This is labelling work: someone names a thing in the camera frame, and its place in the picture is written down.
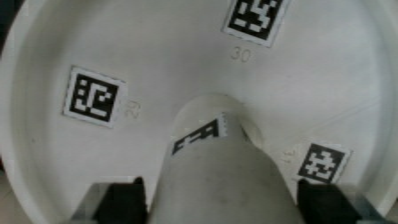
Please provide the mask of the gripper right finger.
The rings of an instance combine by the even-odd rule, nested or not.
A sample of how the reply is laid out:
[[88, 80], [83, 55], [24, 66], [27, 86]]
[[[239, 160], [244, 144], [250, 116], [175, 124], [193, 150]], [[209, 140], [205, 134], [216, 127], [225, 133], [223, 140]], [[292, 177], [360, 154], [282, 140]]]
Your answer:
[[306, 224], [390, 224], [369, 199], [335, 184], [298, 184], [298, 207]]

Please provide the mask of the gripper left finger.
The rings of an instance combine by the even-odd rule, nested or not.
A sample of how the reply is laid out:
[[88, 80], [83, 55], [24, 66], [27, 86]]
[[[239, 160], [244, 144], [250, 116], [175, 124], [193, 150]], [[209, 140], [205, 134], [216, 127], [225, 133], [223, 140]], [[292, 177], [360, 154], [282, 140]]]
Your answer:
[[127, 183], [95, 183], [72, 215], [70, 224], [146, 224], [146, 219], [143, 177]]

